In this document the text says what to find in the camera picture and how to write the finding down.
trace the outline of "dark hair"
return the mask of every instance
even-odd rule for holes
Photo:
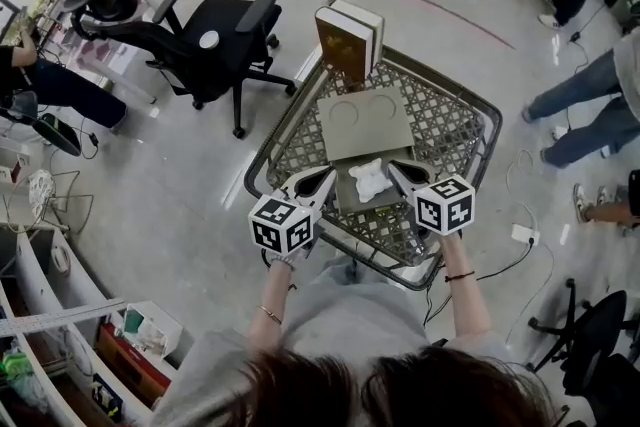
[[[348,367],[289,351],[249,363],[251,390],[227,409],[225,427],[343,427],[364,411],[374,427],[548,427],[545,388],[503,363],[426,347],[376,360],[360,397]]]

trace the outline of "gray concrete floor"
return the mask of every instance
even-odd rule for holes
[[[180,0],[182,19],[202,0]],[[276,26],[282,47],[273,73],[295,74],[317,44],[314,12],[324,0],[279,0],[283,14]],[[386,44],[439,70],[494,103],[504,115],[504,127],[484,182],[478,191],[475,224],[465,242],[479,273],[502,268],[517,259],[522,244],[510,238],[511,224],[530,225],[527,204],[542,232],[543,246],[511,271],[482,283],[495,321],[517,359],[528,361],[550,340],[532,336],[526,326],[532,315],[554,321],[566,309],[564,280],[576,278],[581,297],[593,302],[617,289],[640,289],[640,259],[635,236],[622,239],[614,226],[577,225],[571,203],[575,182],[593,196],[601,184],[612,188],[626,181],[638,167],[638,143],[603,160],[594,154],[568,169],[546,168],[538,158],[550,144],[550,129],[566,124],[558,115],[535,126],[520,118],[523,104],[573,74],[584,62],[580,48],[568,43],[599,7],[589,0],[562,33],[542,26],[536,15],[540,0],[348,0],[386,18]],[[581,40],[591,61],[620,37],[615,21],[603,10]],[[130,74],[159,95],[155,109],[136,106],[122,132],[113,136],[93,128],[101,151],[91,161],[58,153],[55,171],[82,169],[77,190],[96,195],[93,212],[76,245],[87,265],[113,295],[130,301],[151,299],[178,319],[192,336],[207,329],[242,332],[258,303],[265,268],[249,242],[246,215],[254,200],[240,188],[233,200],[234,181],[252,158],[288,99],[275,85],[249,83],[243,102],[244,141],[231,134],[230,95],[201,112],[188,97],[175,97],[163,79],[145,70],[141,59]],[[571,108],[573,126],[590,122],[604,105],[591,102]],[[512,193],[505,173],[520,150],[534,155],[534,166],[523,160],[511,174]],[[71,208],[73,223],[83,207]],[[570,225],[564,245],[560,235]],[[320,262],[332,255],[320,247],[313,262],[301,269],[304,283]],[[554,272],[547,286],[527,301]],[[439,305],[447,289],[438,279],[431,299]],[[416,311],[424,314],[424,293],[410,293]],[[453,335],[450,305],[427,326],[435,340]],[[547,381],[560,388],[556,369]],[[575,413],[588,417],[582,404]]]

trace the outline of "black shirt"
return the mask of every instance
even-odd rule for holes
[[[11,66],[13,47],[0,45],[0,93],[8,94],[16,89],[27,89],[29,84],[24,79],[20,68]]]

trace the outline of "chair caster wheel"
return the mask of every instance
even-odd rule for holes
[[[272,34],[267,38],[267,46],[274,50],[280,46],[280,40],[276,37],[275,34]]]

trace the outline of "black wristband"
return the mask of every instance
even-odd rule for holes
[[[471,271],[471,272],[467,272],[466,274],[459,274],[457,276],[445,276],[444,277],[444,282],[445,283],[449,283],[449,281],[455,281],[457,279],[463,279],[466,278],[467,276],[473,276],[476,273],[476,271]]]

